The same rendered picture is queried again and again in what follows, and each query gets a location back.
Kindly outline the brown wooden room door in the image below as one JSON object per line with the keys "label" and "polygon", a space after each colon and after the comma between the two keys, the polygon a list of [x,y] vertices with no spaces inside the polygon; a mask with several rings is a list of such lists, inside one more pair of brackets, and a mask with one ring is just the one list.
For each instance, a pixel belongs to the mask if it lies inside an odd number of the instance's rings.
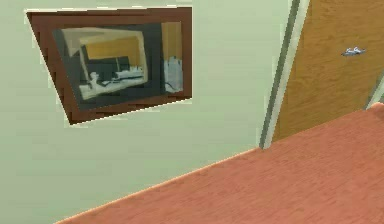
{"label": "brown wooden room door", "polygon": [[383,71],[384,0],[310,0],[273,139],[363,108]]}

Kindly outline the brown framed wall picture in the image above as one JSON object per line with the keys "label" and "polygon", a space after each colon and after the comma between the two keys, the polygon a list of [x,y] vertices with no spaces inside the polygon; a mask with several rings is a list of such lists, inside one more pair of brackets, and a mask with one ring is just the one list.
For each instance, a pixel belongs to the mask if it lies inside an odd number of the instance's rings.
{"label": "brown framed wall picture", "polygon": [[71,125],[192,97],[192,8],[27,12]]}

